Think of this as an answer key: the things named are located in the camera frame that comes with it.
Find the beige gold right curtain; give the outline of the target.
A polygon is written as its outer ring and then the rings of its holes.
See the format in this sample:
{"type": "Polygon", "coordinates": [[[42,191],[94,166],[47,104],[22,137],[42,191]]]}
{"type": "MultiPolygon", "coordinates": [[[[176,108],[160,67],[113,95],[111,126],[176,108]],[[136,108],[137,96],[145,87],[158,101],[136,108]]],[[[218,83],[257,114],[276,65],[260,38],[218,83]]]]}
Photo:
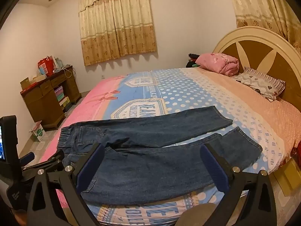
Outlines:
{"type": "Polygon", "coordinates": [[[263,27],[300,52],[300,21],[285,0],[232,0],[237,27],[263,27]]]}

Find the pink folded blanket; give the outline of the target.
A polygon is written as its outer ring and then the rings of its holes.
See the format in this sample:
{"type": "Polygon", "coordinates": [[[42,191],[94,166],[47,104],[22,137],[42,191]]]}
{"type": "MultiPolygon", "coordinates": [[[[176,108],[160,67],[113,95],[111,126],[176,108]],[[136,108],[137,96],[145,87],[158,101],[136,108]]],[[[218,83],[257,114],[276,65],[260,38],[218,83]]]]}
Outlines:
{"type": "Polygon", "coordinates": [[[239,71],[238,59],[222,53],[202,54],[195,62],[202,69],[225,76],[234,76],[239,71]]]}

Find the dark blue denim jeans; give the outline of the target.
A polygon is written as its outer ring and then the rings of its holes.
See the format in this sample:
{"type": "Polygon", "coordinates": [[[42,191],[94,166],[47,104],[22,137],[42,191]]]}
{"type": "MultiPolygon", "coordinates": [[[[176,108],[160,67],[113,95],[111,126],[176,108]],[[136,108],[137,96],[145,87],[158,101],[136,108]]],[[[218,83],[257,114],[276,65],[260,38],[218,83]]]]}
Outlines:
{"type": "Polygon", "coordinates": [[[229,164],[254,164],[262,147],[232,125],[216,107],[143,118],[77,122],[61,129],[57,148],[75,165],[94,144],[100,165],[84,171],[82,198],[90,204],[139,205],[173,199],[212,184],[200,148],[209,144],[229,164]]]}

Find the red gift bag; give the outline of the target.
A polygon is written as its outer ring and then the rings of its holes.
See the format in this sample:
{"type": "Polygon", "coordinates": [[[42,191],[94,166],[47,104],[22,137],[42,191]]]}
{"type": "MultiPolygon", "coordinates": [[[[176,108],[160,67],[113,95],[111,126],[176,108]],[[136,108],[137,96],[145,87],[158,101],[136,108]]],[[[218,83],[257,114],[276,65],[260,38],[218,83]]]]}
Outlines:
{"type": "Polygon", "coordinates": [[[54,71],[54,61],[52,57],[47,56],[38,62],[38,68],[41,71],[43,69],[43,74],[46,76],[51,76],[54,71]]]}

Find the dark clothes behind blanket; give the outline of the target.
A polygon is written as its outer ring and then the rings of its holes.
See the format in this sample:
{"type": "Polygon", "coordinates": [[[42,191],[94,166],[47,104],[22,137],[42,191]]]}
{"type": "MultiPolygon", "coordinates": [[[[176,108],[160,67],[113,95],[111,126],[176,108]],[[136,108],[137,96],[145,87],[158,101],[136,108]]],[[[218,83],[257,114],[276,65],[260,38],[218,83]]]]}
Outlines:
{"type": "Polygon", "coordinates": [[[199,55],[189,54],[188,57],[189,57],[189,61],[186,64],[186,68],[199,67],[199,65],[196,63],[196,60],[198,59],[199,55]]]}

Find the cream brown bed headboard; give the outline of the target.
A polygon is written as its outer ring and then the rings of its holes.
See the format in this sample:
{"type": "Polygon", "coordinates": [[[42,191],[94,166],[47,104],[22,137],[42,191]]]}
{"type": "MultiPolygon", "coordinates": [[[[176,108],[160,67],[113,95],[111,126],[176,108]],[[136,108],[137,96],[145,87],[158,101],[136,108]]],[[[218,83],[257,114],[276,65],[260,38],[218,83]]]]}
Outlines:
{"type": "Polygon", "coordinates": [[[280,35],[262,27],[240,27],[226,34],[213,52],[237,58],[240,72],[249,67],[285,81],[280,98],[300,110],[300,53],[280,35]]]}

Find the blue pink patterned bed sheet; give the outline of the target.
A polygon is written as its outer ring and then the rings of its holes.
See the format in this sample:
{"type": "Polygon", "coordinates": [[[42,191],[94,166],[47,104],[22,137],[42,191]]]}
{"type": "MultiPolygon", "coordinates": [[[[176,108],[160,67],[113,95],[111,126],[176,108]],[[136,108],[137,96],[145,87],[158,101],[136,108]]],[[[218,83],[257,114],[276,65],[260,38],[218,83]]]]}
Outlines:
{"type": "MultiPolygon", "coordinates": [[[[279,98],[269,100],[251,88],[202,69],[175,68],[132,73],[100,81],[63,122],[153,117],[215,106],[233,124],[215,133],[226,134],[240,127],[262,146],[259,159],[247,172],[280,168],[300,144],[300,112],[279,98]]],[[[61,128],[49,142],[40,161],[57,149],[61,128]]],[[[145,206],[89,205],[102,225],[172,225],[186,210],[203,203],[218,204],[223,197],[211,185],[164,202],[145,206]]]]}

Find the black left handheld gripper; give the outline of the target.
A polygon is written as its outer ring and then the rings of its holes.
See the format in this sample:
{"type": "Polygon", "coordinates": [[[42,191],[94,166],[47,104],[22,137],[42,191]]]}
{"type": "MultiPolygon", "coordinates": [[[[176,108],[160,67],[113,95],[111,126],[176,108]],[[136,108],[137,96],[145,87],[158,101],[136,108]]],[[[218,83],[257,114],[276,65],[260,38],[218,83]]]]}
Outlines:
{"type": "Polygon", "coordinates": [[[17,117],[1,117],[1,197],[10,208],[26,210],[38,171],[62,170],[64,154],[56,152],[45,162],[26,167],[35,159],[35,154],[29,152],[20,158],[17,145],[17,117]]]}

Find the dark brown wooden desk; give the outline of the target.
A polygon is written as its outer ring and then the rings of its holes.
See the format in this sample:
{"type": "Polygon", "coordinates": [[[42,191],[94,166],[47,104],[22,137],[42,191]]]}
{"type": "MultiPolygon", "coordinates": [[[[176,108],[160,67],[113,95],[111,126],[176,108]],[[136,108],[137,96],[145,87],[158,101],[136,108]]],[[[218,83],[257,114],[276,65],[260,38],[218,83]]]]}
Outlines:
{"type": "Polygon", "coordinates": [[[72,105],[82,97],[75,81],[73,66],[68,65],[20,92],[34,122],[40,121],[47,131],[58,129],[65,119],[65,113],[55,93],[60,87],[72,105]]]}

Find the white green cardboard box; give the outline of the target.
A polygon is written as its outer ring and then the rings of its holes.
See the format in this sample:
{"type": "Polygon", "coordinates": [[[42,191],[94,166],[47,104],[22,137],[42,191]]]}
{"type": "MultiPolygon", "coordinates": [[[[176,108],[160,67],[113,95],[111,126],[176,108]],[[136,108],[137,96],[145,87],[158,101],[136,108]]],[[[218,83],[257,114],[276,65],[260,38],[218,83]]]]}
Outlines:
{"type": "Polygon", "coordinates": [[[39,141],[41,142],[45,136],[45,130],[43,126],[41,125],[42,121],[38,121],[34,124],[32,129],[30,130],[30,133],[39,141]]]}

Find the yellow box beside bed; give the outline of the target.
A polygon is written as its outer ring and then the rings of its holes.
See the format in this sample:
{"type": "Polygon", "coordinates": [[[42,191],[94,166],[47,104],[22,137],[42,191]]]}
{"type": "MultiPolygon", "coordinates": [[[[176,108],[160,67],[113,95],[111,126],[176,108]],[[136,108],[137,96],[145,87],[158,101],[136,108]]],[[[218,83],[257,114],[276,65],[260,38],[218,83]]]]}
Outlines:
{"type": "Polygon", "coordinates": [[[292,192],[300,187],[300,168],[293,158],[285,165],[279,167],[274,172],[274,176],[284,196],[290,196],[292,192]]]}

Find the beige gold window curtain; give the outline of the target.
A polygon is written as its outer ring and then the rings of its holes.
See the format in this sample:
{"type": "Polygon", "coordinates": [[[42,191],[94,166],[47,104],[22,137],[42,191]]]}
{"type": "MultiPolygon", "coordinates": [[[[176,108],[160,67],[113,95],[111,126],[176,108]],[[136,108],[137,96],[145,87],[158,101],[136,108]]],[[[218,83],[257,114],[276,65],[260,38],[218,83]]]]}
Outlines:
{"type": "Polygon", "coordinates": [[[79,0],[86,66],[157,51],[150,0],[79,0]]]}

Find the white heart patterned pillow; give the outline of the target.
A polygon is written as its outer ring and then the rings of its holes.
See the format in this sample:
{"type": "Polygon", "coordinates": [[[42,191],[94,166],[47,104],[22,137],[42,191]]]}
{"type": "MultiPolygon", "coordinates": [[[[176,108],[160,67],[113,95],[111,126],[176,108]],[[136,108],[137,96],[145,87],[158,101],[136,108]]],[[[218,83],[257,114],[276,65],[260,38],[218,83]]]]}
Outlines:
{"type": "Polygon", "coordinates": [[[270,102],[285,90],[286,82],[261,73],[250,67],[245,67],[243,73],[233,76],[233,79],[259,93],[270,102]]]}

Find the stack of colourful books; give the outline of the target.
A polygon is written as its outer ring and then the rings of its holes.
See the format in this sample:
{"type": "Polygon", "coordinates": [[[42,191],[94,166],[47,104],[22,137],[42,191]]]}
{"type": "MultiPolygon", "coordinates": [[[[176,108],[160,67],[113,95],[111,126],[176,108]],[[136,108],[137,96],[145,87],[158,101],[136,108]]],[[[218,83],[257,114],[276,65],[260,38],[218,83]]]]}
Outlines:
{"type": "Polygon", "coordinates": [[[55,95],[62,110],[66,109],[67,105],[70,104],[70,99],[65,95],[62,86],[59,86],[57,89],[55,89],[55,95]]]}

